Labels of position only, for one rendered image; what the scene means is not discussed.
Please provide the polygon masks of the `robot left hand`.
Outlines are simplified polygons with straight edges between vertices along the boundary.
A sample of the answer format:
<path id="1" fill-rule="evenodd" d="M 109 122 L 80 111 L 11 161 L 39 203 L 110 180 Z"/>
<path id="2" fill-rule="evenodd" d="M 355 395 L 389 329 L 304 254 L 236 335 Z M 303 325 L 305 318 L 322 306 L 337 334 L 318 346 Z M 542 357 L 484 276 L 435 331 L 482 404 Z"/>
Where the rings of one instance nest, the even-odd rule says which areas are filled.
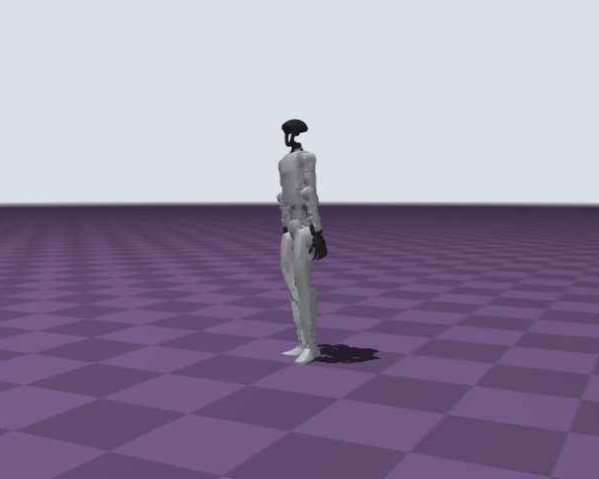
<path id="1" fill-rule="evenodd" d="M 323 258 L 324 256 L 327 255 L 325 240 L 321 236 L 322 230 L 320 230 L 320 232 L 315 232 L 313 225 L 310 225 L 309 229 L 310 229 L 310 233 L 313 236 L 313 238 L 312 238 L 312 244 L 311 244 L 311 247 L 310 247 L 310 250 L 308 251 L 308 253 L 311 253 L 312 248 L 314 247 L 315 255 L 314 255 L 313 259 L 319 260 L 320 258 Z M 317 249 L 318 249 L 318 257 L 317 257 Z"/>

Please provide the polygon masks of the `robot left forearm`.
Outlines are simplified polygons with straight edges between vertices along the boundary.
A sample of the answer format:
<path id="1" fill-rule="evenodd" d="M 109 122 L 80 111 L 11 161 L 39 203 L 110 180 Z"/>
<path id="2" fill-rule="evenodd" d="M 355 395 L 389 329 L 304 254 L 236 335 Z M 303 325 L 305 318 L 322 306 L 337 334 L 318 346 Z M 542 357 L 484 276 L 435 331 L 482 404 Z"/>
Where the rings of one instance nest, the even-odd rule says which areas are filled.
<path id="1" fill-rule="evenodd" d="M 321 224 L 319 222 L 320 217 L 318 215 L 318 197 L 313 187 L 307 189 L 307 195 L 309 201 L 306 201 L 305 205 L 307 208 L 307 221 L 309 225 L 313 225 L 315 232 L 320 232 Z"/>

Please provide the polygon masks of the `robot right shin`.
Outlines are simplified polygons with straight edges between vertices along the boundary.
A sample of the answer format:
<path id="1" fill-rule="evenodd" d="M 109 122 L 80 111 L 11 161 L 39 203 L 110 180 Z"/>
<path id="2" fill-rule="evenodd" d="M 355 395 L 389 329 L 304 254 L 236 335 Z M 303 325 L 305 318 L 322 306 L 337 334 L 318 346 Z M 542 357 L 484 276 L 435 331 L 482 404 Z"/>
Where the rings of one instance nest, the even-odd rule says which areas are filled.
<path id="1" fill-rule="evenodd" d="M 304 334 L 303 334 L 303 328 L 301 326 L 300 323 L 300 308 L 299 308 L 299 302 L 294 300 L 292 295 L 291 295 L 291 304 L 292 304 L 292 311 L 293 311 L 293 317 L 294 317 L 294 322 L 295 322 L 295 326 L 297 328 L 297 334 L 298 334 L 298 339 L 299 339 L 299 348 L 301 349 L 305 349 L 305 340 L 304 340 Z M 301 342 L 301 344 L 300 344 Z"/>

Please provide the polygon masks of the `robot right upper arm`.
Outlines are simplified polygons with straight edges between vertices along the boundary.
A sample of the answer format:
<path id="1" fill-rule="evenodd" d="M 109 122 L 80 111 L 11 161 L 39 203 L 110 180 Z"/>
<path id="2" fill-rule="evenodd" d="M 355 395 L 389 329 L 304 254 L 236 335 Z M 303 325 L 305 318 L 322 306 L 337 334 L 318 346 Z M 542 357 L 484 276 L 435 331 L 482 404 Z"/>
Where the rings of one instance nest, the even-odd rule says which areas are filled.
<path id="1" fill-rule="evenodd" d="M 281 177 L 281 162 L 282 162 L 282 160 L 279 161 L 280 177 Z M 282 185 L 282 179 L 281 179 L 281 185 Z M 278 193 L 277 199 L 281 204 L 284 204 L 283 192 Z"/>

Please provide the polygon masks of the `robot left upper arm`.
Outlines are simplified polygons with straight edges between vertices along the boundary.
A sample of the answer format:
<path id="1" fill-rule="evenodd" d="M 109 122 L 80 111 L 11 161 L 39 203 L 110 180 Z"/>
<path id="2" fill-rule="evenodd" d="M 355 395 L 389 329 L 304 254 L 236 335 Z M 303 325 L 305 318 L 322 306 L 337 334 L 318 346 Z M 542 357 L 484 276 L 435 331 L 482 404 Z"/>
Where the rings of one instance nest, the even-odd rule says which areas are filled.
<path id="1" fill-rule="evenodd" d="M 315 163 L 316 158 L 313 153 L 300 153 L 299 154 L 299 164 L 302 166 L 303 179 L 306 187 L 301 190 L 300 196 L 304 200 L 309 200 L 307 195 L 307 189 L 313 187 L 316 191 L 315 182 Z"/>

